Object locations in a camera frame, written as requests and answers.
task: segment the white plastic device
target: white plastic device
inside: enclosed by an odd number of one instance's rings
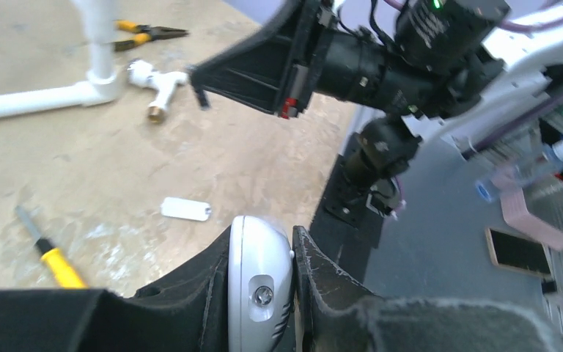
[[[170,218],[206,221],[211,213],[210,204],[196,200],[167,197],[161,204],[161,214]]]
[[[292,303],[288,238],[254,216],[237,216],[229,236],[229,352],[270,351],[286,330]]]
[[[128,65],[128,81],[131,84],[158,91],[154,101],[149,104],[148,117],[153,122],[164,120],[176,86],[185,85],[188,80],[188,74],[184,72],[161,73],[152,64],[141,59],[133,60]]]

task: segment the yellow screwdriver handle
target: yellow screwdriver handle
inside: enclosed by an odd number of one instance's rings
[[[53,248],[42,255],[41,260],[51,269],[55,280],[63,288],[87,288],[74,268],[62,255],[59,248]]]

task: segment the yellow plier handle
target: yellow plier handle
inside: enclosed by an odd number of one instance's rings
[[[142,26],[134,22],[119,20],[117,21],[117,28],[120,31],[135,33],[135,35],[130,39],[115,42],[115,51],[127,51],[152,41],[152,35],[143,32],[148,30],[149,26]]]

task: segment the pliers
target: pliers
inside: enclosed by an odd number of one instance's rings
[[[118,20],[117,28],[124,32],[134,33],[135,35],[128,40],[121,40],[114,43],[115,51],[127,51],[136,48],[147,42],[155,40],[172,39],[186,37],[188,31],[169,27],[152,27],[147,24],[137,24],[130,21]]]

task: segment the gray fabric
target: gray fabric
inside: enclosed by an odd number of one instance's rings
[[[562,352],[563,337],[534,310],[490,301],[365,298],[379,352]]]

